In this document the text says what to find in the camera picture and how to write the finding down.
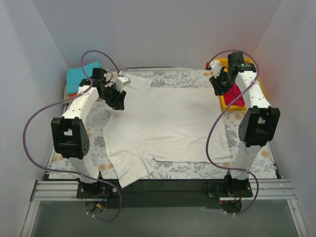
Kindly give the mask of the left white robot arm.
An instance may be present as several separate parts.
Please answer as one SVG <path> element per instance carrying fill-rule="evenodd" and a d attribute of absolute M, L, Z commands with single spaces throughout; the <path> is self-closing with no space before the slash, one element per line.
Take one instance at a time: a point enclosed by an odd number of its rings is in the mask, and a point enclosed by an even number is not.
<path fill-rule="evenodd" d="M 75 168 L 80 174 L 77 179 L 85 193 L 93 197 L 101 197 L 105 185 L 99 180 L 102 175 L 90 158 L 90 141 L 84 126 L 86 117 L 97 99 L 102 99 L 114 110 L 124 110 L 126 92 L 124 87 L 130 79 L 118 74 L 115 81 L 107 80 L 107 71 L 94 68 L 89 79 L 83 79 L 79 84 L 77 98 L 73 100 L 68 110 L 59 118 L 51 121 L 54 149 Z"/>

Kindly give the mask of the white t shirt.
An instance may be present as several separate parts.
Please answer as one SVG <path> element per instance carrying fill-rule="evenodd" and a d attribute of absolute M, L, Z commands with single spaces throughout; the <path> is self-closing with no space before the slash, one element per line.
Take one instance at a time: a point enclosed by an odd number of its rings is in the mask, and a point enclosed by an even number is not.
<path fill-rule="evenodd" d="M 127 75 L 124 110 L 103 129 L 106 156 L 126 187 L 153 172 L 152 160 L 225 163 L 231 160 L 221 106 L 212 88 L 152 87 Z"/>

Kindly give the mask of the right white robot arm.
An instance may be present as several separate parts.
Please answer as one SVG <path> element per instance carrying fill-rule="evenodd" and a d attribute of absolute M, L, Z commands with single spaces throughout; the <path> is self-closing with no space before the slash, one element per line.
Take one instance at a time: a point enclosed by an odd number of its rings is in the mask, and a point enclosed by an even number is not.
<path fill-rule="evenodd" d="M 274 137 L 280 117 L 279 108 L 274 108 L 265 98 L 258 82 L 259 69 L 254 61 L 246 62 L 242 51 L 228 52 L 227 66 L 212 58 L 206 70 L 213 73 L 210 82 L 216 95 L 226 94 L 236 85 L 245 102 L 246 113 L 238 127 L 240 146 L 235 165 L 227 167 L 222 180 L 207 183 L 206 190 L 211 198 L 251 197 L 249 184 L 251 167 L 261 148 Z"/>

